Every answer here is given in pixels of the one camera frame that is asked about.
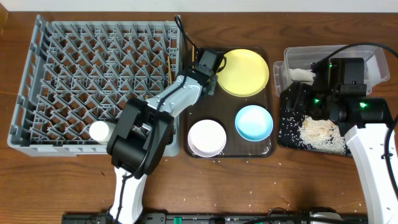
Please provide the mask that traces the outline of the white paper napkin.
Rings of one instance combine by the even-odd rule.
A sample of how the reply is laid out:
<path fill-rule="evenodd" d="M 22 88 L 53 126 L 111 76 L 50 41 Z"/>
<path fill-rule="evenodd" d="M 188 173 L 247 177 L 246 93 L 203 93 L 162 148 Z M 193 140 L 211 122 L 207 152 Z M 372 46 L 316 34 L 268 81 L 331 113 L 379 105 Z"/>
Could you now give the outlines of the white paper napkin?
<path fill-rule="evenodd" d="M 311 70 L 304 70 L 301 68 L 289 69 L 289 78 L 293 82 L 313 82 L 315 74 Z"/>

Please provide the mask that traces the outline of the yellow plate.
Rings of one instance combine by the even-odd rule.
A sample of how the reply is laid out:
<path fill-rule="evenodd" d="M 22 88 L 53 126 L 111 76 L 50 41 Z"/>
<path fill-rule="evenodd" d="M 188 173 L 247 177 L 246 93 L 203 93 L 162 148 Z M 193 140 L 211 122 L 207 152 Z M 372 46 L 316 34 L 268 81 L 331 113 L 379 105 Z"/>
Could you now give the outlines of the yellow plate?
<path fill-rule="evenodd" d="M 217 73 L 218 84 L 227 93 L 238 97 L 249 97 L 262 91 L 269 81 L 267 62 L 255 51 L 231 50 L 224 55 L 226 63 Z"/>

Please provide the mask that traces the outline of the wooden chopstick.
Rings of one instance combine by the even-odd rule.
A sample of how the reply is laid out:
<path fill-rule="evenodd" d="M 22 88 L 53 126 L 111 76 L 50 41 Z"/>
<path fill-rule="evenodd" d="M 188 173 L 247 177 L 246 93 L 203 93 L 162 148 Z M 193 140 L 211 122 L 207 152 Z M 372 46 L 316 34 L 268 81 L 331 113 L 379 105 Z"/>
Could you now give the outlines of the wooden chopstick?
<path fill-rule="evenodd" d="M 194 69 L 194 66 L 195 66 L 195 52 L 196 52 L 196 50 L 195 50 L 195 47 L 194 46 L 192 46 L 192 63 L 191 63 L 191 68 L 192 69 Z"/>
<path fill-rule="evenodd" d="M 172 85 L 172 70 L 171 70 L 171 63 L 170 63 L 170 57 L 167 56 L 167 63 L 168 63 L 168 71 L 169 71 L 169 84 Z"/>

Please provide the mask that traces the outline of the rice and nut waste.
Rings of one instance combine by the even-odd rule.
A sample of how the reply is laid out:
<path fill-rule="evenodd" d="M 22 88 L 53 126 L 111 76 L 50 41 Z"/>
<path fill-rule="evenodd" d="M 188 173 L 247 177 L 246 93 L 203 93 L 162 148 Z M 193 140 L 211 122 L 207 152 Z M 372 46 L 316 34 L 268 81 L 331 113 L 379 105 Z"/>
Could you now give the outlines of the rice and nut waste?
<path fill-rule="evenodd" d="M 293 149 L 352 156 L 337 125 L 302 113 L 281 109 L 278 140 L 281 146 Z"/>

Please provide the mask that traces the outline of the light blue bowl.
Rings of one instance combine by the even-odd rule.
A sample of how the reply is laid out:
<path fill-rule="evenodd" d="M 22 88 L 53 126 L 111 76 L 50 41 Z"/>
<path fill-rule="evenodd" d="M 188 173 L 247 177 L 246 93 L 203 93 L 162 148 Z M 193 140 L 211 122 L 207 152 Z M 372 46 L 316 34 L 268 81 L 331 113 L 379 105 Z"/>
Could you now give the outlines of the light blue bowl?
<path fill-rule="evenodd" d="M 268 138 L 273 131 L 272 115 L 258 105 L 241 108 L 234 120 L 238 134 L 247 141 L 258 142 Z"/>

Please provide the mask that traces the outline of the white pink bowl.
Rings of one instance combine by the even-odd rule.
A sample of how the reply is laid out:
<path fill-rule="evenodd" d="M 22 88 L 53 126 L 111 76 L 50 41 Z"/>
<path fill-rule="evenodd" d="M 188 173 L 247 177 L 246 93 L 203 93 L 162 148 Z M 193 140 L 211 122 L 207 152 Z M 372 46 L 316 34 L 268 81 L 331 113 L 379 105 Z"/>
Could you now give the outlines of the white pink bowl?
<path fill-rule="evenodd" d="M 200 157 L 214 157 L 224 149 L 227 135 L 220 123 L 204 119 L 189 129 L 187 140 L 194 154 Z"/>

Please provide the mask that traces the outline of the white cup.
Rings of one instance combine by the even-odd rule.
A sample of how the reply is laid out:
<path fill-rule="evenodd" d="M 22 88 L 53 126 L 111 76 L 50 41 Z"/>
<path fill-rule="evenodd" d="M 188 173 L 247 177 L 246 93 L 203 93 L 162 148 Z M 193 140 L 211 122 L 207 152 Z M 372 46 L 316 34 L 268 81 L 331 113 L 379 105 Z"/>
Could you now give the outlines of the white cup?
<path fill-rule="evenodd" d="M 99 144 L 107 144 L 115 129 L 114 123 L 106 121 L 95 121 L 89 128 L 89 135 Z"/>

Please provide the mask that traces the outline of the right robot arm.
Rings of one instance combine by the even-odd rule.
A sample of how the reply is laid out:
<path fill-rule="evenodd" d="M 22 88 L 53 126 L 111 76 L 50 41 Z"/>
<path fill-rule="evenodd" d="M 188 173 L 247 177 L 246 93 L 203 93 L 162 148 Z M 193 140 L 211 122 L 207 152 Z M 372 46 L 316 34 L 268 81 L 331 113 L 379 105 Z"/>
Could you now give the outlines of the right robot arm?
<path fill-rule="evenodd" d="M 296 68 L 282 92 L 287 110 L 338 126 L 351 151 L 369 223 L 397 223 L 397 121 L 386 100 L 367 96 L 363 58 L 330 58 L 311 70 Z"/>

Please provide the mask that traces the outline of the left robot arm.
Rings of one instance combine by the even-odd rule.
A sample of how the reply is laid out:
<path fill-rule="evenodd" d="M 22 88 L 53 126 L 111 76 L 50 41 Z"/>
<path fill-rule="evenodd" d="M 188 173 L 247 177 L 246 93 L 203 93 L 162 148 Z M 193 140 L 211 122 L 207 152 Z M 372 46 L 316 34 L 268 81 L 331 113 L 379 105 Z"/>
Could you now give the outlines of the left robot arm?
<path fill-rule="evenodd" d="M 175 118 L 202 95 L 214 93 L 216 74 L 226 63 L 223 52 L 200 48 L 197 61 L 164 91 L 147 100 L 127 101 L 106 146 L 116 174 L 112 223 L 135 223 L 140 217 L 146 179 L 164 155 Z"/>

